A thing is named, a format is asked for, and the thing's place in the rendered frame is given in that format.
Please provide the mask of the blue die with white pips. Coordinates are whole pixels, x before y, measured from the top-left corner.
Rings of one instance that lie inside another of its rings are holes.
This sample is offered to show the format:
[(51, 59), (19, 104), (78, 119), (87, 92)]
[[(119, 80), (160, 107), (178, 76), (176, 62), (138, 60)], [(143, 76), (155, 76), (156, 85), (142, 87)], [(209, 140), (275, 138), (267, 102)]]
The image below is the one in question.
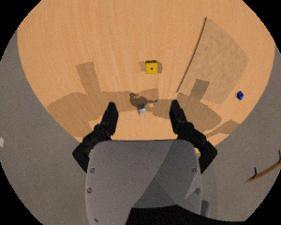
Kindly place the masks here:
[(244, 94), (240, 91), (239, 93), (237, 93), (237, 98), (239, 100), (242, 100), (244, 98)]

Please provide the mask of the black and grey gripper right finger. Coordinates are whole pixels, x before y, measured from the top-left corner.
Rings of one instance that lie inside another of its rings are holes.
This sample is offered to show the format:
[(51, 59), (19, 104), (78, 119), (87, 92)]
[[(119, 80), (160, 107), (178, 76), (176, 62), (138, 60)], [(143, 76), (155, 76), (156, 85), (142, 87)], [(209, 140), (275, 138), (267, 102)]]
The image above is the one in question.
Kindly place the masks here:
[(185, 113), (177, 99), (171, 102), (169, 115), (172, 130), (174, 134), (178, 135), (177, 139), (189, 141), (195, 148), (199, 149), (200, 174), (202, 174), (216, 157), (217, 150), (207, 141), (205, 135), (194, 129), (191, 122), (187, 122)]

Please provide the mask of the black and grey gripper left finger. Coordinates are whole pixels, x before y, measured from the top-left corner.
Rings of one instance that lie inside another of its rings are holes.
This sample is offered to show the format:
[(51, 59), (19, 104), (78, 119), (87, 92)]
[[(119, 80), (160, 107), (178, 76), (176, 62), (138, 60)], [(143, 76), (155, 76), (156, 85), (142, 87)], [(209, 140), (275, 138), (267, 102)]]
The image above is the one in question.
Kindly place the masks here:
[(87, 173), (90, 158), (89, 153), (94, 146), (102, 141), (111, 140), (111, 135), (115, 133), (119, 113), (114, 102), (110, 102), (104, 112), (100, 124), (95, 125), (94, 130), (86, 135), (82, 142), (75, 148), (72, 156), (79, 163), (81, 168)]

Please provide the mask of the yellow die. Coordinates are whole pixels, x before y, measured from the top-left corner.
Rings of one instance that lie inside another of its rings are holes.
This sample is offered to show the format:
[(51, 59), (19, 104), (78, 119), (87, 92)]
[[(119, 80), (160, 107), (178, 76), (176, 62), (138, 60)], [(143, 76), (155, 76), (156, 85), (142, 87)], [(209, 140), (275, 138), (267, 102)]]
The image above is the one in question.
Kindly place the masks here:
[(145, 61), (146, 74), (157, 74), (157, 62), (156, 60)]

